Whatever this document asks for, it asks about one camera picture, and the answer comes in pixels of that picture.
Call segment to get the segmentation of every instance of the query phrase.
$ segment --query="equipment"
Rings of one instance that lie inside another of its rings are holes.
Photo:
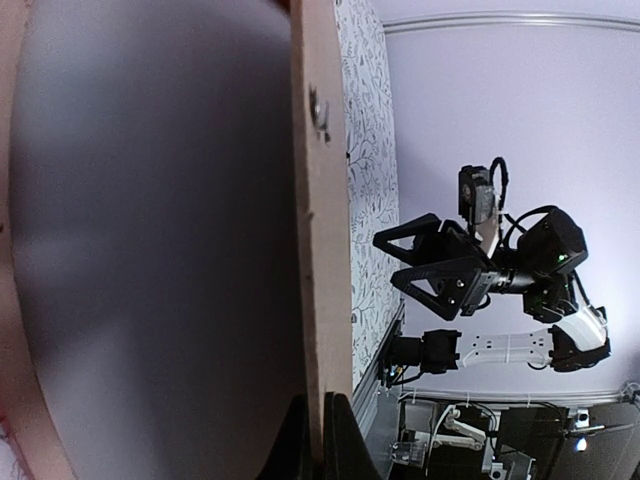
[[[498,168],[500,195],[493,183]],[[580,227],[553,205],[517,220],[503,213],[509,177],[500,157],[490,169],[463,167],[458,180],[458,212],[466,230],[429,213],[374,236],[374,246],[408,265],[393,274],[392,284],[447,321],[458,313],[473,315],[489,305],[490,294],[498,293],[522,295],[524,312],[552,325],[518,335],[469,337],[456,330],[425,332],[422,338],[396,335],[381,368],[387,385],[487,362],[523,362],[534,369],[551,366],[571,372],[607,358],[611,350],[605,309],[591,305],[576,272],[588,257]],[[533,215],[544,216],[527,230],[521,223]],[[506,234],[504,219],[511,224]],[[521,235],[512,248],[516,230]],[[411,248],[392,243],[410,237]],[[400,366],[402,374],[408,366],[418,366],[420,372],[400,380],[394,366]]]

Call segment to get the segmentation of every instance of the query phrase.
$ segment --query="robotic arm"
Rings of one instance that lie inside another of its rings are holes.
[[[502,194],[496,196],[493,173],[502,169]],[[456,330],[425,332],[422,338],[396,336],[385,358],[393,365],[419,366],[421,373],[480,363],[528,363],[559,372],[588,368],[610,355],[604,308],[591,306],[575,271],[588,256],[582,230],[564,211],[545,206],[514,220],[506,235],[501,229],[508,176],[496,159],[491,169],[464,167],[459,173],[459,213],[464,230],[452,220],[430,213],[374,237],[374,245],[408,267],[397,271],[392,284],[447,321],[458,313],[471,316],[489,305],[489,294],[519,294],[523,310],[550,325],[532,333],[462,334]],[[520,222],[544,214],[531,229]],[[511,236],[519,230],[517,247]],[[393,241],[413,237],[410,249]],[[426,281],[430,291],[417,282]],[[582,304],[575,294],[577,285]]]

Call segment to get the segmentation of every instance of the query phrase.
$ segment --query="wooden edge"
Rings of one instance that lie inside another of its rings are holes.
[[[298,249],[311,447],[317,463],[323,460],[325,393],[350,398],[353,392],[347,149],[333,2],[291,2]],[[329,143],[311,118],[312,89],[323,106],[330,105]]]
[[[9,219],[11,113],[30,0],[0,0],[0,401],[10,437],[34,480],[75,475],[47,409],[31,361],[13,266]]]

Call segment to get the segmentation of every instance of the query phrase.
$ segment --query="wooden panel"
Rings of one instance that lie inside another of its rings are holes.
[[[340,48],[334,0],[291,5],[300,276],[314,459],[322,461],[325,392],[351,395],[349,201]],[[327,132],[311,114],[315,89]]]
[[[0,0],[0,401],[30,475],[75,478],[31,362],[14,281],[9,223],[11,109],[30,0]]]

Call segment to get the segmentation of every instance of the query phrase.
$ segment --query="light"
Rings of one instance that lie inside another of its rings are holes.
[[[576,443],[576,452],[584,452],[587,449],[587,439],[582,437]]]

